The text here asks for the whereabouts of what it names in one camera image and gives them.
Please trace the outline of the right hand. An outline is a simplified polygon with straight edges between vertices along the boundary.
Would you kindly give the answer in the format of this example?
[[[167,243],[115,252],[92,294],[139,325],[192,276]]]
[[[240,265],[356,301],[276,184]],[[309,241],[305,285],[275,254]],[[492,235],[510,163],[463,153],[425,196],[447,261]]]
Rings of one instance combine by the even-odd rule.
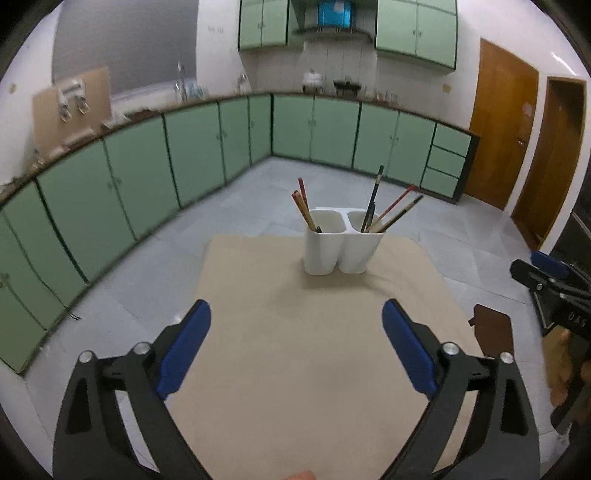
[[[553,407],[565,403],[569,386],[575,379],[574,361],[569,353],[571,340],[571,332],[561,326],[556,326],[543,339],[546,377]]]

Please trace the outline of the left hand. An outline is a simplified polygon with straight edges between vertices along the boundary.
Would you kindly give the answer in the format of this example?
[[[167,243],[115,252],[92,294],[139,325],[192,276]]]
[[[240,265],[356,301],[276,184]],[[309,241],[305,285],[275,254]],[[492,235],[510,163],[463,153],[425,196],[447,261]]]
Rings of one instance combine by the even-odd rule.
[[[317,480],[317,476],[311,470],[294,473],[283,480]]]

